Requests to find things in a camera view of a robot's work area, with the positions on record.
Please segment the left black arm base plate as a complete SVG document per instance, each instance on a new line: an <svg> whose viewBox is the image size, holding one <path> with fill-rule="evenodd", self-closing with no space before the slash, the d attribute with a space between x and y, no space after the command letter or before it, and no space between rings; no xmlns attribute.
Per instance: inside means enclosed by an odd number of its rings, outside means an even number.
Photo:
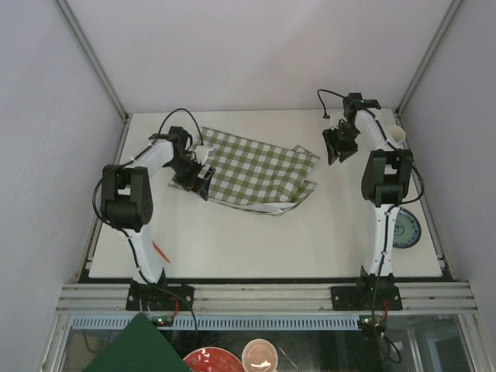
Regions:
<svg viewBox="0 0 496 372"><path fill-rule="evenodd" d="M130 287L126 298L126 310L134 312L172 312L179 305L180 311L188 311L193 304L195 290L188 285L156 289L141 285Z"/></svg>

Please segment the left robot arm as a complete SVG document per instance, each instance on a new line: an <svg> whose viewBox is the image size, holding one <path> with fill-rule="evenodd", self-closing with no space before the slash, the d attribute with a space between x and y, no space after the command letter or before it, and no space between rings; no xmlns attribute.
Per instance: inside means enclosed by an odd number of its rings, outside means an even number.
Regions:
<svg viewBox="0 0 496 372"><path fill-rule="evenodd" d="M172 181L185 191L208 200L208 189L215 169L206 164L211 149L199 144L190 150L192 136L184 128L173 126L168 133L154 133L147 146L124 164L108 164L94 193L100 205L97 217L123 234L135 264L133 280L149 284L142 299L154 310L167 306L169 290L159 283L165 278L159 252L150 232L153 217L151 178L161 169L174 171Z"/></svg>

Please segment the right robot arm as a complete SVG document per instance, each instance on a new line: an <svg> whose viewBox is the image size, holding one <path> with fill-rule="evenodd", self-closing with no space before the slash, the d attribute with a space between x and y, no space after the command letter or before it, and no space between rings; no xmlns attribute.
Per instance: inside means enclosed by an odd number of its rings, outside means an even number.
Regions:
<svg viewBox="0 0 496 372"><path fill-rule="evenodd" d="M360 93L341 95L343 117L338 124L322 132L329 165L344 162L359 151L357 137L362 135L370 148L361 180L361 194L372 209L371 258L360 268L354 286L331 288L335 310L384 309L390 305L401 309L399 289L395 286L392 250L394 224L404 199L408 196L413 168L413 155L402 147L381 124L381 105L375 99L365 99Z"/></svg>

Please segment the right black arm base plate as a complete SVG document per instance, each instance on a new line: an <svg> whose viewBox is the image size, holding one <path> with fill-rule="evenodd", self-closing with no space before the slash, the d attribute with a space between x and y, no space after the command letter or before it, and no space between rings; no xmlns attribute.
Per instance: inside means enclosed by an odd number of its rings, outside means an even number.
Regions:
<svg viewBox="0 0 496 372"><path fill-rule="evenodd" d="M399 288L370 289L361 293L356 286L333 286L330 288L334 311L401 311L403 304Z"/></svg>

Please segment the green white checkered cloth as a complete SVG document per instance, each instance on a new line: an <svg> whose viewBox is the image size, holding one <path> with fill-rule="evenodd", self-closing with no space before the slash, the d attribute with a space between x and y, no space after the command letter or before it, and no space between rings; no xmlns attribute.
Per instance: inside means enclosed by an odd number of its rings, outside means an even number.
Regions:
<svg viewBox="0 0 496 372"><path fill-rule="evenodd" d="M308 179L319 156L297 145L292 149L204 127L204 144L213 149L206 165L215 173L208 199L245 212L283 215L316 188Z"/></svg>

